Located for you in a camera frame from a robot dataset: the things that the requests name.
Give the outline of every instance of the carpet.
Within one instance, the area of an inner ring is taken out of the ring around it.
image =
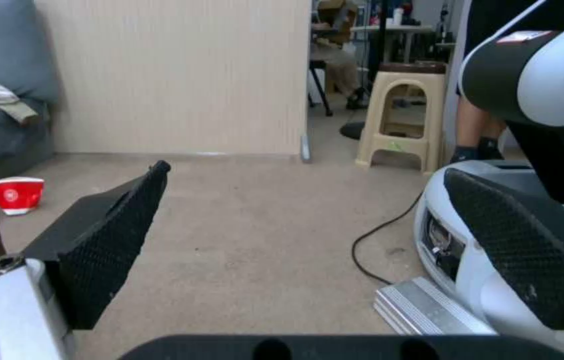
[[[22,250],[76,199],[164,159],[173,170],[142,253],[95,330],[76,332],[77,358],[117,358],[172,334],[391,333],[372,309],[380,284],[357,271],[350,246],[401,214],[426,178],[412,159],[355,167],[357,143],[337,133],[348,117],[312,119],[312,164],[282,156],[57,155],[24,174],[44,178],[46,189],[39,209],[1,217],[5,247]],[[410,214],[373,235],[360,260],[392,281],[422,275],[412,223]]]

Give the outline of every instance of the red cup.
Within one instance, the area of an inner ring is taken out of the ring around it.
[[[0,179],[0,209],[6,215],[23,215],[38,207],[44,180],[34,177]]]

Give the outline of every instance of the plastic stool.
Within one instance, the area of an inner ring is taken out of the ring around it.
[[[371,159],[378,150],[396,151],[417,155],[421,160],[421,171],[433,173],[440,166],[442,154],[442,118],[445,98],[444,63],[384,63],[375,78],[371,101],[366,116],[366,125],[362,132],[357,159],[358,166],[369,168]],[[407,130],[397,130],[405,135],[409,130],[417,128],[420,138],[407,136],[391,136],[386,133],[390,129],[390,121],[385,123],[385,107],[391,107],[388,94],[401,85],[414,85],[426,95],[426,115],[424,126],[403,125]]]

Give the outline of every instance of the sofa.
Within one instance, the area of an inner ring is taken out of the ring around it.
[[[0,178],[5,178],[54,153],[49,105],[58,101],[59,87],[33,0],[0,0],[0,84],[39,114],[20,125],[0,110]]]

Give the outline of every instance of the beige wall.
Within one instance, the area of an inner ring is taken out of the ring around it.
[[[296,154],[308,0],[36,0],[60,152]]]

